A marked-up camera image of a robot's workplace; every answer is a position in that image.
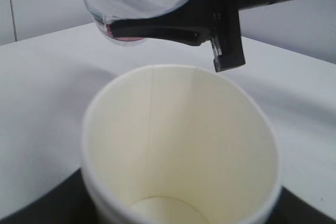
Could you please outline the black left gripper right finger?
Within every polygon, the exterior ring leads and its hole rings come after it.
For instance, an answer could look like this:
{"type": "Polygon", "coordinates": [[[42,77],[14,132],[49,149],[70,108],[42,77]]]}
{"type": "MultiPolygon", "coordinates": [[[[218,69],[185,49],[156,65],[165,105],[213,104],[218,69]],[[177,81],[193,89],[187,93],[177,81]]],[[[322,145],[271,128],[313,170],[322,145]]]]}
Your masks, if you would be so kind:
{"type": "Polygon", "coordinates": [[[335,220],[283,187],[266,224],[335,224],[335,220]]]}

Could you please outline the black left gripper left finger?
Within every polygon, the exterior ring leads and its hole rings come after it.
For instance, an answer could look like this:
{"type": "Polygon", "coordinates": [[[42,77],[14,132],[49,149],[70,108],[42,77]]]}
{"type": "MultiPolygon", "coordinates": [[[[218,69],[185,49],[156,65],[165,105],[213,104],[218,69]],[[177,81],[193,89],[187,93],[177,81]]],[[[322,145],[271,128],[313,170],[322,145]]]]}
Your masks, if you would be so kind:
{"type": "Polygon", "coordinates": [[[35,202],[1,219],[1,223],[99,223],[96,208],[77,170],[35,202]]]}

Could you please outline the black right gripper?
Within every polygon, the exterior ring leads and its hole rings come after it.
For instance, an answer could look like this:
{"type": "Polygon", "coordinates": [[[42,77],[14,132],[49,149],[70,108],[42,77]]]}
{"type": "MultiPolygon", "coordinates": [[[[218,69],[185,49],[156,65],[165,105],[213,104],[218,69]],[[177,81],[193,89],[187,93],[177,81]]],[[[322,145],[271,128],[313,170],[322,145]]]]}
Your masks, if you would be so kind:
{"type": "Polygon", "coordinates": [[[154,38],[199,46],[210,37],[210,13],[213,18],[211,45],[216,72],[245,64],[239,10],[276,3],[282,0],[190,0],[162,16],[126,19],[113,22],[115,38],[154,38]]]}

